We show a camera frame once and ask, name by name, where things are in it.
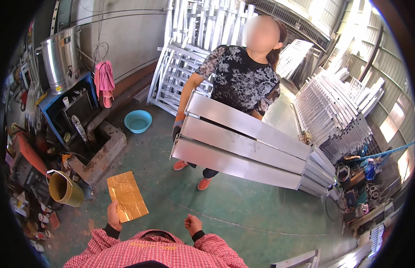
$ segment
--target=blue rope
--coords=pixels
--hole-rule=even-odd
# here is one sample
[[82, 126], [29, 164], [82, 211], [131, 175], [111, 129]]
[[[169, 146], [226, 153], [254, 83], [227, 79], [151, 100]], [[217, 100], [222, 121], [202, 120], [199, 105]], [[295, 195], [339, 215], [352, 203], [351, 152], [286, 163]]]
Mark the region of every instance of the blue rope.
[[351, 162], [352, 162], [352, 161], [362, 161], [362, 160], [365, 160], [365, 159], [368, 159], [368, 158], [381, 157], [381, 156], [383, 156], [383, 155], [385, 155], [385, 154], [394, 153], [394, 152], [396, 152], [396, 151], [399, 151], [399, 150], [405, 149], [405, 148], [407, 148], [407, 147], [409, 147], [409, 146], [413, 145], [414, 143], [415, 143], [415, 142], [410, 142], [409, 144], [406, 144], [406, 145], [404, 145], [404, 146], [398, 147], [397, 149], [392, 149], [392, 150], [389, 150], [389, 151], [385, 151], [385, 152], [383, 152], [383, 153], [376, 153], [376, 154], [373, 154], [373, 155], [368, 155], [368, 156], [366, 156], [366, 157], [361, 157], [361, 158], [350, 159], [350, 160], [348, 160], [348, 161], [351, 161]]

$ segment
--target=black floral shirt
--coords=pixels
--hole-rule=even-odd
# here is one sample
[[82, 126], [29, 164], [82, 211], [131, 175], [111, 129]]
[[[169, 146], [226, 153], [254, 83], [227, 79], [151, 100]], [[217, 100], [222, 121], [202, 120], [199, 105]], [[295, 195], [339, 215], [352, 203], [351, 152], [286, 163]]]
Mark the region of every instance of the black floral shirt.
[[211, 99], [248, 115], [264, 115], [279, 97], [279, 77], [269, 64], [255, 62], [246, 47], [219, 46], [195, 71], [204, 79], [216, 70]]

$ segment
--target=person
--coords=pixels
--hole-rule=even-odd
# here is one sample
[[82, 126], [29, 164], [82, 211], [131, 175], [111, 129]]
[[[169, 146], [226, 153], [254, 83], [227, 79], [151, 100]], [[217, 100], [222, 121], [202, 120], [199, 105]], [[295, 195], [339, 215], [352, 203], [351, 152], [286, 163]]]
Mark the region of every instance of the person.
[[[203, 64], [188, 78], [179, 102], [173, 124], [172, 138], [175, 140], [185, 119], [184, 111], [194, 88], [216, 71], [211, 99], [219, 101], [248, 115], [262, 120], [268, 107], [279, 97], [279, 77], [276, 66], [280, 49], [287, 36], [285, 25], [270, 16], [256, 16], [247, 24], [247, 47], [219, 46]], [[196, 165], [179, 160], [174, 170], [187, 165]], [[199, 190], [206, 189], [218, 171], [203, 170]]]
[[64, 268], [72, 267], [247, 267], [237, 253], [215, 234], [205, 234], [202, 222], [188, 214], [185, 228], [194, 247], [173, 234], [161, 230], [146, 230], [126, 241], [118, 239], [123, 228], [117, 214], [117, 201], [108, 206], [108, 224], [91, 231], [92, 239], [80, 255], [68, 260]]

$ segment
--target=work glove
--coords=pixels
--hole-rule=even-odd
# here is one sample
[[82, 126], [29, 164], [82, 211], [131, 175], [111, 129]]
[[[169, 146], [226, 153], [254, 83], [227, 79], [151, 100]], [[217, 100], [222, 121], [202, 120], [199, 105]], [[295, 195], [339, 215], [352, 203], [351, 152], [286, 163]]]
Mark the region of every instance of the work glove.
[[179, 134], [183, 120], [185, 119], [185, 115], [178, 113], [176, 114], [175, 123], [173, 123], [173, 132], [172, 132], [172, 140], [175, 141], [176, 136]]

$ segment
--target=gold paper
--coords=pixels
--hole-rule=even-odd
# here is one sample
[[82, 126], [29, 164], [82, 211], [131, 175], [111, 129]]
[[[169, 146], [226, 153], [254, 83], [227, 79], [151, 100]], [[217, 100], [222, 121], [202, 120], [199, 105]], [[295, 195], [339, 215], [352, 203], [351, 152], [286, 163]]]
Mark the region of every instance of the gold paper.
[[117, 213], [120, 222], [131, 221], [149, 213], [131, 171], [110, 177], [106, 181], [112, 201], [118, 201]]

